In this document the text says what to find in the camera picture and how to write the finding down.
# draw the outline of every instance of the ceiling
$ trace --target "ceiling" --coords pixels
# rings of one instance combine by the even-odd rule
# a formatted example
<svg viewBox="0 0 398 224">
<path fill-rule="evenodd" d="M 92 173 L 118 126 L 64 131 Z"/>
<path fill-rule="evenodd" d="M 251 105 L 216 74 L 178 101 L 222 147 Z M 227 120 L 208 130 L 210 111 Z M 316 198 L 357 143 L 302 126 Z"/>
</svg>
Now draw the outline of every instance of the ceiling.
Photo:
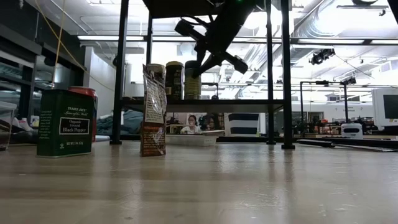
<svg viewBox="0 0 398 224">
<path fill-rule="evenodd" d="M 37 7 L 38 2 L 44 14 L 58 25 L 61 24 L 63 0 L 26 0 Z M 65 2 L 64 29 L 72 35 L 117 35 L 119 30 L 119 10 L 121 0 L 67 0 Z M 293 11 L 290 13 L 291 30 L 293 37 L 333 37 L 333 38 L 396 38 L 398 25 L 394 15 L 387 7 L 386 13 L 380 16 L 381 9 L 345 9 L 341 6 L 352 6 L 350 0 L 293 0 Z M 377 6 L 388 6 L 387 0 L 378 0 Z M 280 12 L 274 8 L 272 14 L 273 34 L 280 37 L 278 22 L 281 20 Z M 127 26 L 128 35 L 146 35 L 148 10 L 141 0 L 130 0 L 129 19 Z M 178 35 L 174 27 L 179 18 L 155 19 L 154 35 Z M 265 37 L 266 15 L 257 12 L 250 16 L 238 36 Z M 116 42 L 92 42 L 96 53 L 102 58 L 111 60 L 116 53 Z M 312 53 L 322 48 L 334 47 L 336 55 L 321 65 L 312 65 L 308 62 Z M 128 49 L 140 48 L 146 52 L 146 43 L 128 42 Z M 398 47 L 367 47 L 367 46 L 301 46 L 293 47 L 299 56 L 292 67 L 292 83 L 301 80 L 336 80 L 344 76 L 354 75 L 358 83 L 378 85 L 398 85 L 398 80 L 381 80 L 371 77 L 380 65 L 390 63 L 398 57 Z M 282 79 L 281 56 L 277 54 L 278 45 L 274 46 L 274 80 Z M 258 54 L 249 56 L 250 50 L 257 50 Z M 246 75 L 234 72 L 233 68 L 225 63 L 221 68 L 216 67 L 203 76 L 203 79 L 218 82 L 236 83 L 266 83 L 266 46 L 261 44 L 231 44 L 228 52 L 250 61 L 249 66 L 253 72 Z M 171 60 L 185 62 L 195 59 L 193 43 L 161 43 L 153 44 L 152 62 L 165 64 Z M 247 88 L 234 86 L 222 88 L 221 96 L 228 98 L 264 98 L 267 95 L 264 88 Z"/>
</svg>

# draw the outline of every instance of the shelf board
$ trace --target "shelf board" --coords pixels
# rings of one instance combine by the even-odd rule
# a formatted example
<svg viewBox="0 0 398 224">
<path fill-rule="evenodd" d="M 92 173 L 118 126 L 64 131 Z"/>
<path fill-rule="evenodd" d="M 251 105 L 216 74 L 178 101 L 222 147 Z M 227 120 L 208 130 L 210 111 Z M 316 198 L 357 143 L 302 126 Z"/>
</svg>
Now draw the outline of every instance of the shelf board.
<svg viewBox="0 0 398 224">
<path fill-rule="evenodd" d="M 123 98 L 122 105 L 142 111 L 142 100 Z M 274 111 L 283 108 L 283 100 L 178 100 L 167 103 L 167 112 L 176 113 L 266 113 L 273 105 Z"/>
</svg>

